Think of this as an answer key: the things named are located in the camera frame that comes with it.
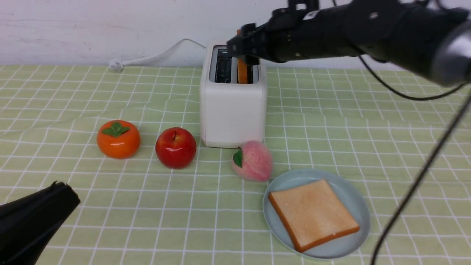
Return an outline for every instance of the green checkered tablecloth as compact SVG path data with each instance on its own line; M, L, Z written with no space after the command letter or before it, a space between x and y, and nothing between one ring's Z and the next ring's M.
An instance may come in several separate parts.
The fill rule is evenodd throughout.
M411 102L363 70L268 71L273 177L315 167L355 185L371 209L371 236L359 251L327 263L368 264L381 228L469 88ZM409 95L442 92L406 72L380 74ZM38 265L319 263L271 235L261 211L267 184L234 175L234 150L201 144L200 76L199 68L0 66L0 201L56 180L82 200ZM142 146L128 160L105 158L96 146L97 129L118 118L141 131ZM379 264L471 264L470 118L388 237ZM159 132L171 126L199 142L195 162L183 170L165 168L154 153Z

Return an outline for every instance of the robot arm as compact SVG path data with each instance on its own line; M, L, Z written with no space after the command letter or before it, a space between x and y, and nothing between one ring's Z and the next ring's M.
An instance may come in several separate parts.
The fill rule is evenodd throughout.
M288 0L288 8L273 10L265 24L242 26L227 48L248 65L260 59L283 63L369 55L451 87L471 79L468 14L463 8L433 10L418 1L352 0L319 9L318 0Z

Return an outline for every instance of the power cord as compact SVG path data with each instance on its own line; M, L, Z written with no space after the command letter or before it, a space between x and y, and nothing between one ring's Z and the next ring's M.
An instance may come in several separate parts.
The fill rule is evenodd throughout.
M378 242L376 243L376 246L375 246L374 252L373 252L373 256L371 258L371 263L370 263L371 265L374 265L376 263L376 259L378 257L381 246L382 246L383 242L386 240L386 237L388 236L388 234L391 231L392 227L394 226L394 223L397 221L397 219L401 215L401 212L407 206L407 204L409 203L409 200L414 195L415 191L418 189L418 187L419 187L420 183L422 182L423 178L428 173L428 170L429 170L430 166L433 164L433 162L437 158L438 154L440 153L441 149L443 148L443 146L445 145L445 143L448 141L451 134L453 133L453 130L456 129L456 127L459 125L461 119L464 117L464 115L468 111L470 103L471 103L471 91L468 94L468 98L462 104L460 110L458 111L456 116L453 118L450 125L448 125L447 130L445 131L445 133L443 134L443 136L441 137L441 139L438 141L437 145L433 149L432 153L430 154L429 158L427 159L427 162L423 166L422 170L420 171L419 175L415 179L414 183L409 188L409 191L407 192L406 197L401 202L399 207L396 209L396 212L394 213L392 218L389 220L388 225L386 226L386 229L384 229L383 233L381 234L381 237L379 238Z
M428 6L428 4L430 3L430 0L422 0L422 1L419 1L419 0L416 0L415 2L417 3L420 3L421 5L423 5L424 7ZM441 3L441 0L435 0L437 6L442 9L442 10L446 10L446 8L443 6L443 4ZM334 6L337 6L337 2L335 0L332 0L332 3ZM440 95L436 95L436 96L432 96L432 97L425 97L425 98L417 98L417 97L411 97L411 96L407 96L405 94L402 94L400 92L398 92L397 90L391 88L388 84L386 84L371 68L370 66L365 62L365 60L359 56L359 59L361 60L361 62L363 63L363 65L367 68L367 70L375 77L376 80L378 80L383 86L385 86L387 89L389 89L391 92L395 93L396 95L398 96L401 96L405 99L410 99L410 100L415 100L415 101L427 101L427 100L434 100L434 99L440 99L440 98L443 98L443 97L446 97L452 93L455 93L456 91L460 90L462 87L465 86L465 84L463 85L460 85L458 87L456 87L455 89L452 89L446 93L443 93L443 94L440 94ZM409 203L410 199L412 198L412 196L415 194L415 192L417 191L417 189L419 188L422 180L424 179L424 177L426 176L426 174L428 173L430 167L432 166L432 164L434 163L435 159L437 158L437 156L439 155L439 153L441 152L443 146L446 144L446 142L448 141L448 139L450 138L451 134L453 133L453 131L457 128L457 126L459 125L459 123L461 122L462 118L464 117L464 115L466 114L466 112L468 111L468 108L471 104L471 91L469 92L468 94L468 97L467 99L464 101L464 103L462 104L460 110L457 112L457 114L455 115L455 117L453 118L452 122L448 125L447 127L447 130L445 131L445 133L441 136L440 140L438 141L437 145L435 146L435 148L433 149L433 151L431 152L429 158L427 159L427 161L425 162L422 170L420 171L420 173L418 174L418 176L416 177L414 183L411 185L411 187L409 188L409 191L407 192L406 196L404 197L403 201L401 202L401 204L399 205L399 207L396 209L394 215L391 217L391 219L388 221L388 224L386 226L386 228L384 229L384 231L381 233L381 236L380 238L378 239L375 247L374 247L374 251L373 251L373 254L372 254L372 257L371 257L371 265L375 265L376 264L376 259L378 258L378 255L379 255L379 252L380 252L380 249L384 243L384 241L386 240L386 237L388 236L389 232L391 231L392 227L394 226L394 224L396 223L397 219L400 217L402 211L404 210L404 208L407 206L407 204Z
M115 72L120 72L121 70L124 69L125 66L130 66L130 65L133 65L133 64L142 64L146 61L155 59L155 58L161 56L162 54L164 54L165 52L167 52L168 50L170 50L171 48L173 48L175 45L179 44L182 41L191 41L191 42L194 42L194 43L198 44L199 46L201 46L203 48L206 48L206 46L204 46L203 44L201 44L201 43L199 43L195 40L184 38L184 39L181 39L181 40L177 41L176 43L172 44L170 47L168 47L164 51L162 51L158 54L155 54L155 55L151 55L149 57L145 57L145 58L141 58L141 59L135 59L135 60L124 60L124 61L121 58L114 58L109 62L108 67L111 70L115 71Z
M415 1L416 3L419 3L421 4L422 6L426 7L428 6L428 4L430 3L430 0L416 0ZM443 4L441 4L441 0L435 0L435 2L437 3L437 5L442 9L442 10L446 10L445 7L443 7ZM333 6L337 6L337 1L336 0L332 0L332 3L333 3ZM408 99L408 100L413 100L413 101L430 101L430 100L436 100L436 99L441 99L441 98L444 98L448 95L451 95L455 92L457 92L458 90L460 90L461 88L463 88L465 85L462 84L462 85L459 85L457 86L456 88L450 90L450 91L447 91L443 94L439 94L439 95L435 95L435 96L431 96L431 97L412 97L412 96L409 96L409 95L406 95L406 94L403 94L399 91L397 91L396 89L392 88L390 85L388 85L385 81L383 81L383 79L381 79L372 69L371 67L367 64L367 62L363 59L363 57L361 56L358 56L358 58L360 59L361 63L365 66L365 68L368 70L368 72L370 72L370 74L380 83L382 84L385 88L387 88L389 91L393 92L394 94L404 98L404 99Z

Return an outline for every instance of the fake fruit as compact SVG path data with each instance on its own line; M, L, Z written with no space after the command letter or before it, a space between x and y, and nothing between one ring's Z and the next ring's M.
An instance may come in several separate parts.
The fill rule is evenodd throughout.
M155 152L164 166L174 169L184 168L195 158L196 140L183 128L169 128L157 138Z
M260 141L248 141L232 156L232 169L243 179L264 182L273 171L273 158Z
M113 120L103 124L98 131L97 145L108 157L125 159L132 157L141 145L139 130L132 123Z

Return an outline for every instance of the white wall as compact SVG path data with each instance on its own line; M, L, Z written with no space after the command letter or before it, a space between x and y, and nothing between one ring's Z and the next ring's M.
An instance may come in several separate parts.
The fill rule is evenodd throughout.
M471 0L444 3L471 8ZM231 38L243 24L264 23L286 5L287 0L1 0L0 64L107 65L114 57L159 53L185 37L206 45ZM330 6L331 0L321 0L322 8ZM200 66L204 55L186 41L153 65ZM279 66L362 67L356 58Z

